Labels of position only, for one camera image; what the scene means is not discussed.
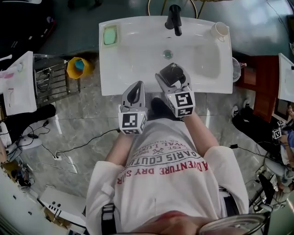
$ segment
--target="hand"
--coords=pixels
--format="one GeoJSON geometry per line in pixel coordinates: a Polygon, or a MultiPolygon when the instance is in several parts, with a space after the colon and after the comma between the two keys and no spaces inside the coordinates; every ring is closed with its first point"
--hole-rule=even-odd
{"type": "Polygon", "coordinates": [[[294,112],[293,112],[292,106],[288,106],[287,111],[289,116],[294,120],[294,112]]]}
{"type": "Polygon", "coordinates": [[[280,138],[280,141],[283,143],[283,144],[287,144],[288,143],[288,136],[286,134],[283,134],[280,138]]]}

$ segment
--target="green soap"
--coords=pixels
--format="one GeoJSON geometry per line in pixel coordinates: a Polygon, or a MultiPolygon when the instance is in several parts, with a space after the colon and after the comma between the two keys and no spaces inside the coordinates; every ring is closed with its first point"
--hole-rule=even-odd
{"type": "Polygon", "coordinates": [[[104,44],[111,45],[116,41],[116,31],[114,27],[106,28],[104,30],[104,44]]]}

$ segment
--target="black strap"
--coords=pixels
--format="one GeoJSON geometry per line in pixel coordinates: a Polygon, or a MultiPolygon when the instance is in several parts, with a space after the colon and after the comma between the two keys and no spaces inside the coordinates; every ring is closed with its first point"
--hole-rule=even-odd
{"type": "Polygon", "coordinates": [[[101,215],[102,235],[116,234],[114,210],[115,210],[115,205],[113,203],[106,204],[104,207],[102,207],[102,215],[101,215]]]}
{"type": "Polygon", "coordinates": [[[237,204],[235,202],[235,199],[233,198],[233,196],[231,194],[227,197],[224,197],[224,200],[225,200],[225,204],[226,204],[227,216],[233,216],[233,215],[240,214],[238,207],[237,207],[237,204]]]}

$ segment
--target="drain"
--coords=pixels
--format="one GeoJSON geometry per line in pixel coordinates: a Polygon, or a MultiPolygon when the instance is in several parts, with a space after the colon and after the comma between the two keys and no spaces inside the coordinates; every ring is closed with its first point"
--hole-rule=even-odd
{"type": "Polygon", "coordinates": [[[165,59],[169,60],[173,57],[173,53],[170,50],[165,50],[163,52],[163,56],[165,59]]]}

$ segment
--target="yellow bucket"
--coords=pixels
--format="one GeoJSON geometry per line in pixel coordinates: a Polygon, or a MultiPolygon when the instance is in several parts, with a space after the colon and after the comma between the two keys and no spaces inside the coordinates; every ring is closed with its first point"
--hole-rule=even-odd
{"type": "Polygon", "coordinates": [[[93,72],[93,66],[87,60],[79,57],[74,57],[68,62],[67,72],[70,78],[78,79],[90,75],[93,72]],[[84,69],[82,71],[78,70],[75,66],[75,62],[82,60],[84,63],[84,69]]]}

